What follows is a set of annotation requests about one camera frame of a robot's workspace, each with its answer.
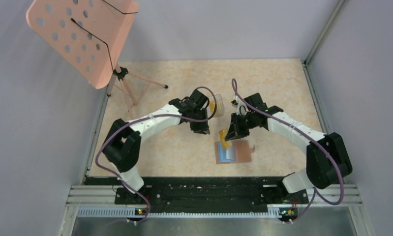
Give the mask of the clear acrylic card box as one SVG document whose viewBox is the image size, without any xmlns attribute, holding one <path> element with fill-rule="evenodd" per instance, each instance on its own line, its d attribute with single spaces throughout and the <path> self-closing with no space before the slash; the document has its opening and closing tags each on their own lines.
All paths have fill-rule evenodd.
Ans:
<svg viewBox="0 0 393 236">
<path fill-rule="evenodd" d="M 208 96 L 208 99 L 209 99 L 209 104 L 211 102 L 215 103 L 216 112 L 215 112 L 213 118 L 219 118 L 219 117 L 224 116 L 225 108 L 224 108 L 224 104 L 223 104 L 223 100 L 222 100 L 221 94 L 215 94 L 214 96 L 210 95 L 210 96 Z M 211 111 L 210 110 L 210 105 L 209 105 L 208 108 L 207 108 L 207 115 L 208 115 L 208 117 L 210 117 L 213 114 L 213 112 L 214 112 L 214 110 Z"/>
</svg>

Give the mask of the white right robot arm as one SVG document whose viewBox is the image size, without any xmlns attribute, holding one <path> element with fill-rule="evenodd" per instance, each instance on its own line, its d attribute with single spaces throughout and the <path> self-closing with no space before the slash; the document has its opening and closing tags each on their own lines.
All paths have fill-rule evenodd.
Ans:
<svg viewBox="0 0 393 236">
<path fill-rule="evenodd" d="M 264 128 L 287 139 L 306 155 L 306 167 L 283 177 L 277 183 L 276 196 L 288 203 L 296 192 L 316 187 L 325 189 L 350 175 L 353 167 L 343 138 L 336 132 L 325 134 L 291 118 L 278 106 L 267 106 L 259 93 L 232 101 L 236 112 L 226 141 L 245 138 L 254 128 Z"/>
</svg>

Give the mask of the brown leather card holder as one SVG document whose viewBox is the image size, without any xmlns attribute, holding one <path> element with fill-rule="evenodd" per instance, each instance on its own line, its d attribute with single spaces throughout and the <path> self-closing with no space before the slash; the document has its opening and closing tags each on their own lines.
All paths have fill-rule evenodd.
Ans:
<svg viewBox="0 0 393 236">
<path fill-rule="evenodd" d="M 256 147 L 251 146 L 247 140 L 235 140 L 227 148 L 223 148 L 221 142 L 216 142 L 214 150 L 217 164 L 239 164 L 251 162 Z"/>
</svg>

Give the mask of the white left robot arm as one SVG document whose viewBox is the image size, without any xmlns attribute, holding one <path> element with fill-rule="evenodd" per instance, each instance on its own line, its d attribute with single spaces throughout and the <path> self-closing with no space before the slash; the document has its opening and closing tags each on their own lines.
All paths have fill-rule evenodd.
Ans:
<svg viewBox="0 0 393 236">
<path fill-rule="evenodd" d="M 195 89 L 190 96 L 175 98 L 160 109 L 138 119 L 114 121 L 100 153 L 115 168 L 115 174 L 127 189 L 133 203 L 145 198 L 143 178 L 136 166 L 143 143 L 164 129 L 188 122 L 192 132 L 209 134 L 209 98 Z"/>
</svg>

